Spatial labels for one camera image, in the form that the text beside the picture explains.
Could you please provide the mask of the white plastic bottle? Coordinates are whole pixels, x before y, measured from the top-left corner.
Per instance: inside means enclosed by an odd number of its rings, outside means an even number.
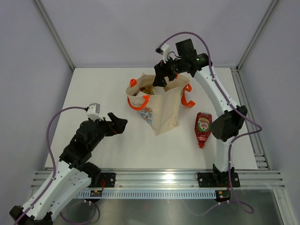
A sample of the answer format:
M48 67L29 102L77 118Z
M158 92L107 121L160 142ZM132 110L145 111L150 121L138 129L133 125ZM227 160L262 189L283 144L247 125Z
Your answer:
M165 89L164 89L164 87L156 86L156 87L153 87L152 92L154 95L162 95L165 93Z

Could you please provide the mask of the canvas bag with orange handles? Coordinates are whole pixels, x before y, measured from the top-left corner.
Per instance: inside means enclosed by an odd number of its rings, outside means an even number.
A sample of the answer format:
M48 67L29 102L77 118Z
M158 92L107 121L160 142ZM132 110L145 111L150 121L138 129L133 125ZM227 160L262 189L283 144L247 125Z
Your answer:
M142 74L138 79L131 79L126 89L129 107L138 112L151 126L155 135L163 134L175 127L180 106L193 107L195 102L187 101L185 92L191 92L190 80L184 75L178 75L173 81L168 81L162 95L146 95L141 87L152 87L154 75Z

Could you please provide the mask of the red Fairy dish soap bottle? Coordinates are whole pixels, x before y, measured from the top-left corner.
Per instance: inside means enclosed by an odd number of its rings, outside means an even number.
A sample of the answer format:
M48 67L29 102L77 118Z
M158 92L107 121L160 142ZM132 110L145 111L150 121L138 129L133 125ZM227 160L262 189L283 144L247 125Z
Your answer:
M199 112L195 120L195 135L199 148L203 148L211 134L212 115L205 112Z

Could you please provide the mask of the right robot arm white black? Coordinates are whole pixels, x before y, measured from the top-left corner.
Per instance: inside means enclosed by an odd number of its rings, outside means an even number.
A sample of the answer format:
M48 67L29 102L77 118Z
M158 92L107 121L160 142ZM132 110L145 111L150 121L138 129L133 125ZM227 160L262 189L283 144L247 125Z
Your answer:
M169 45L161 44L156 52L163 59L154 66L153 85L166 86L166 79L173 81L179 73L189 73L202 86L212 102L217 118L210 130L216 139L216 159L211 172L196 174L201 188L238 188L240 180L231 162L232 141L239 134L247 115L247 108L237 104L217 78L212 62L206 53L198 54L191 39L176 43L178 58L170 56Z

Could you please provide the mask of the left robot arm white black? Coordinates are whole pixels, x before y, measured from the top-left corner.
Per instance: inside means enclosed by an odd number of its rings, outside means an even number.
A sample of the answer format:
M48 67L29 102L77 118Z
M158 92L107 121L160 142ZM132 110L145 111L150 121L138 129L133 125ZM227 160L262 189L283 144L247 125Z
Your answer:
M97 116L80 124L52 174L26 203L11 209L9 214L16 225L53 224L79 192L101 182L101 169L89 162L91 153L103 138L122 134L128 123L111 112L108 116L109 121Z

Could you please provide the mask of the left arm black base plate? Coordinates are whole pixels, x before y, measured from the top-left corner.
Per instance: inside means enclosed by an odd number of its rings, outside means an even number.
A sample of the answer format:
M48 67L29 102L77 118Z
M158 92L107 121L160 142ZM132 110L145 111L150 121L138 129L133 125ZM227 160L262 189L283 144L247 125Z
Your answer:
M116 173L101 172L91 177L89 188L113 188L115 187Z

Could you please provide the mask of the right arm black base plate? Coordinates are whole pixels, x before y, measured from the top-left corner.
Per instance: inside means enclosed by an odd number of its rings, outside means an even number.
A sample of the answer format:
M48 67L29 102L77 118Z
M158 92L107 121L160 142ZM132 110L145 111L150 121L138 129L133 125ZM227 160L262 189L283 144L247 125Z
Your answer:
M195 177L200 188L239 188L240 179L236 172L231 173L231 182L228 172L225 175L218 176L213 172L197 172Z

